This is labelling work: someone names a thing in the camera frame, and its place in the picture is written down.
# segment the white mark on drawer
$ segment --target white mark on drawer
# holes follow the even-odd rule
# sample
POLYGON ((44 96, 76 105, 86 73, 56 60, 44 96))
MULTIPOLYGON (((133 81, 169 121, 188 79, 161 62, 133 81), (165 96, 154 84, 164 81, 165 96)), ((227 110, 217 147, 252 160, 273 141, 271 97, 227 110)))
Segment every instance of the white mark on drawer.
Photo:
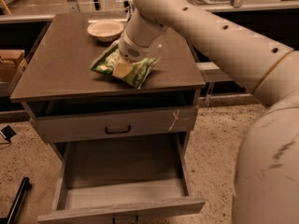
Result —
POLYGON ((174 116, 174 121, 172 122, 172 124, 171 124, 170 128, 168 129, 168 131, 171 131, 172 128, 175 126, 175 123, 177 122, 177 120, 179 120, 179 118, 178 118, 178 115, 179 115, 179 109, 178 109, 177 112, 173 112, 172 114, 173 114, 173 116, 174 116))

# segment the bowl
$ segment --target bowl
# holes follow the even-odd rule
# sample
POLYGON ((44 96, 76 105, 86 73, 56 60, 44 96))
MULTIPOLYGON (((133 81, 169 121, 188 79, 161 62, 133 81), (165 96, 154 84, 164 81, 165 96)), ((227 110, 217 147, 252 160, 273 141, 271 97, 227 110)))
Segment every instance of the bowl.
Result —
POLYGON ((97 37, 99 41, 111 42, 117 39, 123 31, 123 24, 119 21, 102 20, 89 25, 89 35, 97 37))

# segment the cabinet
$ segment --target cabinet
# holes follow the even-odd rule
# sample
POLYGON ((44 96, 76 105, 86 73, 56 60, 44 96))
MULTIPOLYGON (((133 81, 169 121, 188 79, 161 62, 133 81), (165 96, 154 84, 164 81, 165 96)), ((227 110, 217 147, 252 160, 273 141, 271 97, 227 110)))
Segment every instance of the cabinet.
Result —
POLYGON ((87 27, 106 18, 120 19, 56 15, 10 97, 62 159, 53 210, 40 223, 185 215, 204 204, 184 160, 205 85, 186 41, 171 29, 159 37, 149 57, 161 60, 136 90, 90 71, 106 45, 87 27))

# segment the drawer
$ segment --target drawer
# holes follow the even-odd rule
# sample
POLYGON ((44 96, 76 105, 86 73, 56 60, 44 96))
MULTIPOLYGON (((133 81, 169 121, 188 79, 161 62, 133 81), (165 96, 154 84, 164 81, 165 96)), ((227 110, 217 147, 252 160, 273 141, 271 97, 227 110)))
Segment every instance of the drawer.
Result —
POLYGON ((198 213, 176 133, 70 142, 49 215, 39 223, 103 223, 113 219, 198 213))
POLYGON ((59 143, 191 131, 197 105, 31 119, 44 142, 59 143))

